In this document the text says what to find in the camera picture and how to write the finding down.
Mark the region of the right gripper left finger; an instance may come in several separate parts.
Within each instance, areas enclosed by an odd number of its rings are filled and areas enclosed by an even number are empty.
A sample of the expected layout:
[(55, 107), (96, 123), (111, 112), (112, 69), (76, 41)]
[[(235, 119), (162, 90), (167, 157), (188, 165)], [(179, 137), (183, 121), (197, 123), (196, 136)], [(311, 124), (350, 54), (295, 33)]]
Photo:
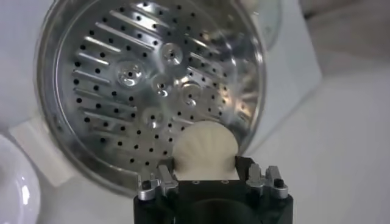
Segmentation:
[(164, 197), (171, 192), (178, 193), (179, 181), (174, 175), (173, 157), (160, 160), (154, 170), (143, 168), (137, 181), (137, 197), (141, 201), (154, 200), (158, 192)]

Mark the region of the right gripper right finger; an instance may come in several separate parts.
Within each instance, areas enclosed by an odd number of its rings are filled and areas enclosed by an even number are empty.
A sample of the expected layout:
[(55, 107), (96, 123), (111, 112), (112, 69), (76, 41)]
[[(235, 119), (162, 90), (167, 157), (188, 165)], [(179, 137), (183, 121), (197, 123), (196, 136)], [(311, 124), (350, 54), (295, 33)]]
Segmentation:
[(277, 166), (269, 166), (263, 174), (260, 165), (255, 163), (252, 158), (236, 156), (235, 167), (239, 179), (257, 191), (260, 196), (269, 194), (276, 199), (288, 198), (288, 186)]

